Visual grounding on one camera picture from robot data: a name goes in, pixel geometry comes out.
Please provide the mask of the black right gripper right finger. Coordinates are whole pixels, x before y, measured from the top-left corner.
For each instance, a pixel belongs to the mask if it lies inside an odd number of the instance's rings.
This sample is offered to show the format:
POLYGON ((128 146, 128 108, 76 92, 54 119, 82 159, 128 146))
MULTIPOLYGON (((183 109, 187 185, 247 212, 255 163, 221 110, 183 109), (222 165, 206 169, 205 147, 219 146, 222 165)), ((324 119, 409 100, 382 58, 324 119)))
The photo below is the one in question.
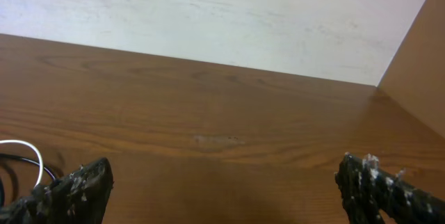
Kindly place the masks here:
POLYGON ((396 223, 443 223, 444 201, 404 182, 402 175, 379 169, 379 159, 372 154, 360 159, 345 153, 334 180, 349 222, 384 223, 384 212, 396 223))

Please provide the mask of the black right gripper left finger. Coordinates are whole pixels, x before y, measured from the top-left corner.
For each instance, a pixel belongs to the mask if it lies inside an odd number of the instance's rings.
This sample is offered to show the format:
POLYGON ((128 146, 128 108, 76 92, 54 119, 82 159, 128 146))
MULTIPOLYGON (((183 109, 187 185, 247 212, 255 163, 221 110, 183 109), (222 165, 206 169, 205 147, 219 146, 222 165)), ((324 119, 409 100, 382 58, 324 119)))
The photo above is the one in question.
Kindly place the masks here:
POLYGON ((2 207, 1 224, 101 224, 113 183, 100 158, 2 207))

